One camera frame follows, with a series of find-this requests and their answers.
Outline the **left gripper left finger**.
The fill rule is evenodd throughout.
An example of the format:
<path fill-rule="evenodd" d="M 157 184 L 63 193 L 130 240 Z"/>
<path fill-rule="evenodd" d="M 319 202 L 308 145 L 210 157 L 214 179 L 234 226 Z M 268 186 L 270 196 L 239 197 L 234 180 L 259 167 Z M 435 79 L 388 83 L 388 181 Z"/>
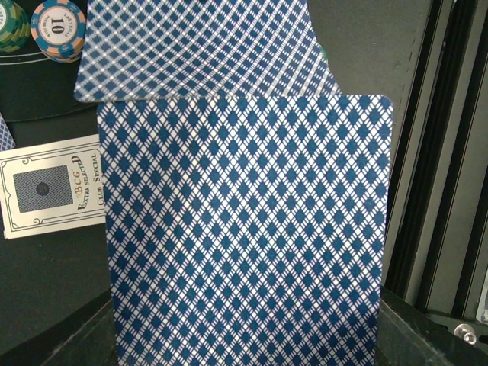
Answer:
<path fill-rule="evenodd" d="M 117 352 L 111 292 L 105 291 L 66 321 L 68 335 L 43 365 L 115 365 Z"/>

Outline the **green chip stack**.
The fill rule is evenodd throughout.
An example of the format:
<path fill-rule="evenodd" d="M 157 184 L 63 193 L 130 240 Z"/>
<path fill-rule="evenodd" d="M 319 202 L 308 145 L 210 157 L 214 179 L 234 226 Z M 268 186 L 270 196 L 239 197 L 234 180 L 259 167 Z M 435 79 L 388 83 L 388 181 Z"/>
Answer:
<path fill-rule="evenodd" d="M 14 1 L 1 1 L 1 52 L 22 48 L 31 34 L 25 10 Z"/>

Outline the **blue chip stack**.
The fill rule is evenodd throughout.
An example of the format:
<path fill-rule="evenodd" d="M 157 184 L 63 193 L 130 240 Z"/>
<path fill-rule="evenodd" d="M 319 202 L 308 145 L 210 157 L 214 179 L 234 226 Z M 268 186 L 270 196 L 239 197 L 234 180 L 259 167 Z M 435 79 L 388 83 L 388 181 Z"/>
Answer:
<path fill-rule="evenodd" d="M 71 1 L 45 1 L 30 20 L 30 32 L 40 51 L 58 63 L 80 59 L 85 43 L 86 18 Z"/>

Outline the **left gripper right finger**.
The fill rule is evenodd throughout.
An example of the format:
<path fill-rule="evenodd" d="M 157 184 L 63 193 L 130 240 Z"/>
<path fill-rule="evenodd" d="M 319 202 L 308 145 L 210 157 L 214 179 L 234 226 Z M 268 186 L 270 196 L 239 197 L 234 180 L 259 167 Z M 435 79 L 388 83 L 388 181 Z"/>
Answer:
<path fill-rule="evenodd" d="M 445 327 L 381 288 L 377 365 L 455 365 L 456 345 Z"/>

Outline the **dealt card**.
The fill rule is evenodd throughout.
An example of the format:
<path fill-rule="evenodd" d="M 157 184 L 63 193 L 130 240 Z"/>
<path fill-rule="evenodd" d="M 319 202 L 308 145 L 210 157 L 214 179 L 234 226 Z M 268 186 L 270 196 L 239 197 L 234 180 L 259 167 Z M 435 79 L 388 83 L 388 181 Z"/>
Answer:
<path fill-rule="evenodd" d="M 5 119 L 0 115 L 0 151 L 6 151 L 15 148 L 15 141 L 11 135 Z"/>
<path fill-rule="evenodd" d="M 74 96 L 339 92 L 305 1 L 90 1 Z"/>

